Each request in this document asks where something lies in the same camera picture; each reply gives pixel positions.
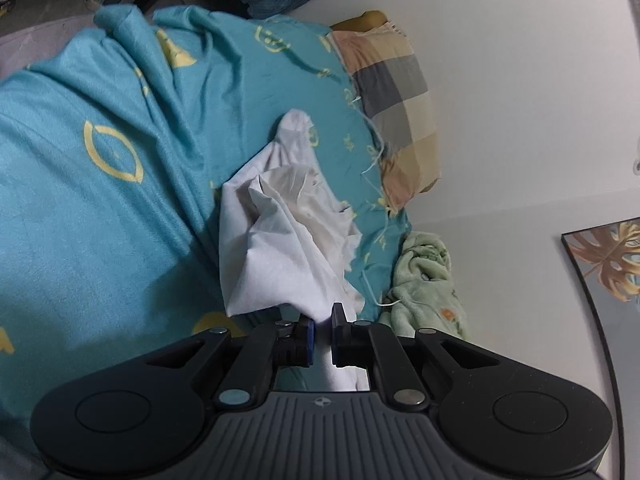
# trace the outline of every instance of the pillow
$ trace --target pillow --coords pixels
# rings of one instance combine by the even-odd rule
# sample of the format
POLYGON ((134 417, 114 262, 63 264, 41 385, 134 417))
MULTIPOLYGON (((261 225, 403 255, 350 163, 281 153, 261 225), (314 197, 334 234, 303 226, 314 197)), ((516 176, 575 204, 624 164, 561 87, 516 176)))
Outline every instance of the pillow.
MULTIPOLYGON (((334 25, 362 30, 381 12, 334 25)), ((330 41, 362 97, 362 108, 382 137, 383 189, 392 213, 440 177, 438 134, 431 100, 407 37, 392 22, 366 32, 334 30, 330 41)))

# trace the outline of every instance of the wall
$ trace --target wall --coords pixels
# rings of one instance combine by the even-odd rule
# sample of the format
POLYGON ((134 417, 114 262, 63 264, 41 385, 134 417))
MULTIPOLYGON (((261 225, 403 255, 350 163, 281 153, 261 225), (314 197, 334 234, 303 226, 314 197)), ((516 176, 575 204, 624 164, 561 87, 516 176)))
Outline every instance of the wall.
MULTIPOLYGON (((313 0, 327 25, 381 9, 411 38, 442 179, 407 207, 438 232, 474 342, 587 386, 602 348, 559 235, 640 216, 638 40, 627 0, 313 0)), ((616 441, 599 472, 617 478, 616 441)))

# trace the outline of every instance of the bed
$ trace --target bed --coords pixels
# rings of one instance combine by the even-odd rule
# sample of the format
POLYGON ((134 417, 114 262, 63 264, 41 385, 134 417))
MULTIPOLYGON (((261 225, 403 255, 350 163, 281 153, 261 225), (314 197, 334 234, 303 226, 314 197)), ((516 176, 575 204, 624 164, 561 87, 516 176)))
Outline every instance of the bed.
POLYGON ((217 324, 220 188, 292 108, 362 243, 348 280, 377 320, 410 224, 389 215, 329 29, 198 7, 105 7, 99 28, 0 82, 0 435, 57 384, 217 324), (366 289, 362 271, 372 286, 366 289))

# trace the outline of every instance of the monstera leaf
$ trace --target monstera leaf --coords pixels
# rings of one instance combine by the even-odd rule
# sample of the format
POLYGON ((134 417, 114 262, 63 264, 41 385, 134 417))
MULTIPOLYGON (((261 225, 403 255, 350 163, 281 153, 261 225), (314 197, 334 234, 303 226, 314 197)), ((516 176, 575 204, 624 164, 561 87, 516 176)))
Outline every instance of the monstera leaf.
POLYGON ((576 258, 593 265, 584 277, 598 272, 598 281, 620 301, 629 301, 630 296, 640 294, 640 285, 629 279, 629 275, 640 276, 640 262, 629 259, 632 254, 640 254, 640 226, 622 222, 617 230, 604 226, 588 232, 595 243, 579 233, 573 236, 580 245, 569 243, 576 258))

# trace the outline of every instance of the white cloth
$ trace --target white cloth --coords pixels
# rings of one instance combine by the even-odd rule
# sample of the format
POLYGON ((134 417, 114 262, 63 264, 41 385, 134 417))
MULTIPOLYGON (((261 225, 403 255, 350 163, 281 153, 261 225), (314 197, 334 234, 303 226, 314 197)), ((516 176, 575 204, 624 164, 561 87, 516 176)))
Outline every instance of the white cloth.
POLYGON ((228 316, 291 304, 319 330, 314 367, 321 380, 311 381, 316 388, 368 390, 364 370, 336 368, 331 361, 326 321, 334 302, 343 304, 349 321, 364 306, 344 277, 361 235, 351 209, 324 182, 309 143, 312 127, 307 114, 289 111, 275 140, 223 185, 222 295, 228 316))

